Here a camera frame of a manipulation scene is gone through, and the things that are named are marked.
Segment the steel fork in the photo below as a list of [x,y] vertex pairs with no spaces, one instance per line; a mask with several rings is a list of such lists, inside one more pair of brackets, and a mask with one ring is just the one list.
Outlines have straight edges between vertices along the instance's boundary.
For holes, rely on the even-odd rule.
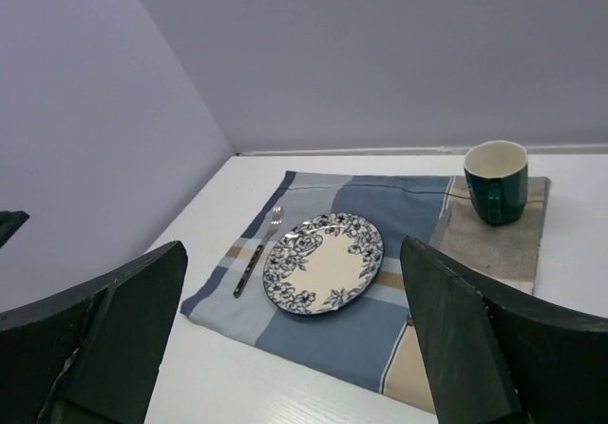
[[243,290],[245,289],[247,282],[249,281],[250,277],[252,276],[255,267],[257,266],[257,263],[261,257],[261,254],[266,246],[266,244],[268,243],[268,241],[270,240],[270,238],[276,234],[282,224],[282,220],[283,220],[283,210],[280,206],[275,206],[272,209],[272,217],[270,220],[270,224],[268,227],[268,230],[266,232],[266,234],[262,237],[261,241],[259,242],[258,246],[256,247],[256,250],[253,254],[253,256],[251,257],[251,259],[249,260],[245,270],[243,271],[243,274],[241,275],[237,286],[233,292],[233,297],[235,299],[238,299]]

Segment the blue floral plate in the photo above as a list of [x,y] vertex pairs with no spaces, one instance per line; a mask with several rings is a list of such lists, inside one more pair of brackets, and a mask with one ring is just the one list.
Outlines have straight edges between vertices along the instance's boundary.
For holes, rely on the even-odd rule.
[[379,229],[350,213],[327,213],[301,222],[270,250],[263,290],[278,309],[315,316],[360,297],[384,257]]

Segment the dark green mug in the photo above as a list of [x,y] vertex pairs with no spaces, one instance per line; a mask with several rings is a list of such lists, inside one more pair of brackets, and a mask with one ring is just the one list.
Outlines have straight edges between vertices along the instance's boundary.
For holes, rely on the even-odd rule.
[[516,222],[528,195],[528,154],[517,143],[498,140],[470,148],[465,180],[479,218],[494,226]]

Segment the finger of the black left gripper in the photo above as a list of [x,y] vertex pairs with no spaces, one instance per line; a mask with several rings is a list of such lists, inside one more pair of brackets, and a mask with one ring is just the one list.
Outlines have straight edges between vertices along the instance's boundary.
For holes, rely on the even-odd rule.
[[0,212],[0,247],[2,247],[29,219],[25,211]]

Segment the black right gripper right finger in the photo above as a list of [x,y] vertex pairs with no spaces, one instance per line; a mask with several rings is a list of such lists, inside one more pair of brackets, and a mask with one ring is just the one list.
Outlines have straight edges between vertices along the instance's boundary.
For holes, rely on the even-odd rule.
[[405,237],[409,310],[441,423],[604,423],[607,320]]

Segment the blue beige plaid cloth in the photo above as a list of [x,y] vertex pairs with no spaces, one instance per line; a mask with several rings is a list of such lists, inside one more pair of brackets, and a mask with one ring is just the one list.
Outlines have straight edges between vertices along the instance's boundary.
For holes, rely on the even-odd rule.
[[[430,244],[467,267],[525,293],[537,274],[550,182],[528,182],[527,203],[513,223],[483,222],[462,176],[350,176],[289,171],[269,201],[181,312],[193,323],[427,412],[434,409],[404,289],[400,250],[405,237]],[[272,209],[282,224],[266,244],[241,296],[233,292]],[[296,225],[327,213],[372,222],[384,242],[381,267],[364,293],[339,310],[300,316],[267,298],[262,270],[268,254]]]

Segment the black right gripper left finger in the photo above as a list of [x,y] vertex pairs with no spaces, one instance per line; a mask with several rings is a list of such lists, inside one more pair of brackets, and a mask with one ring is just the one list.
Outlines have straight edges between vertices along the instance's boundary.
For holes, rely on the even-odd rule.
[[2,313],[2,422],[144,422],[187,264],[171,241]]

